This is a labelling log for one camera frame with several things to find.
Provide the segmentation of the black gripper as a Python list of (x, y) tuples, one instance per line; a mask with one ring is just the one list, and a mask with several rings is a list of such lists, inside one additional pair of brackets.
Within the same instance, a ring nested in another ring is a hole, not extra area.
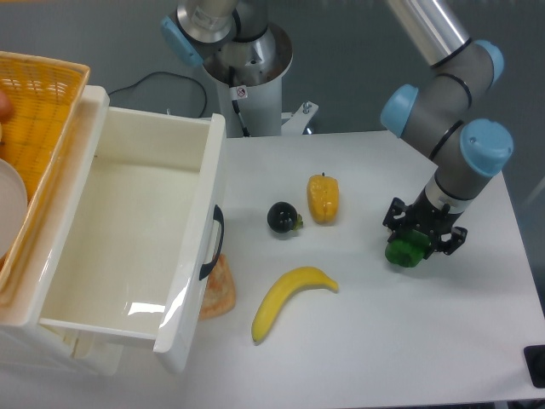
[[(429, 238), (430, 244), (424, 255), (425, 260), (434, 253), (450, 256), (464, 245), (468, 236), (466, 228), (453, 227), (454, 215), (450, 208), (448, 203), (433, 204), (425, 190), (420, 192), (411, 206), (394, 197), (382, 222), (389, 231), (387, 242), (392, 243), (396, 239), (405, 238), (412, 229)], [(442, 239), (445, 234), (450, 235), (447, 240)]]

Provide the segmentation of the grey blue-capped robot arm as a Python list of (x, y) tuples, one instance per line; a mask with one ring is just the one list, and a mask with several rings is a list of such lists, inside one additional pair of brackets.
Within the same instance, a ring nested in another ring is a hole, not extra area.
[[(433, 71), (425, 89), (404, 85), (388, 99), (381, 124), (437, 165), (412, 204), (394, 199), (384, 218), (386, 259), (405, 268), (449, 255), (467, 230), (457, 219), (499, 173), (513, 139), (499, 123), (461, 115), (502, 75), (501, 51), (474, 41), (442, 1), (391, 1), (388, 7)], [(280, 78), (293, 59), (290, 40), (262, 1), (182, 1), (163, 18), (166, 43), (215, 80), (230, 136), (297, 135), (316, 109), (281, 118)]]

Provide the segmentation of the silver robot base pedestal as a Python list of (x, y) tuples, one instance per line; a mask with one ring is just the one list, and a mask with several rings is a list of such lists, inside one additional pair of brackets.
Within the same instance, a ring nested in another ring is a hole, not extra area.
[(318, 105), (283, 109), (283, 77), (293, 61), (287, 33), (273, 23), (251, 42), (230, 42), (204, 63), (214, 81), (227, 136), (292, 136), (310, 131)]

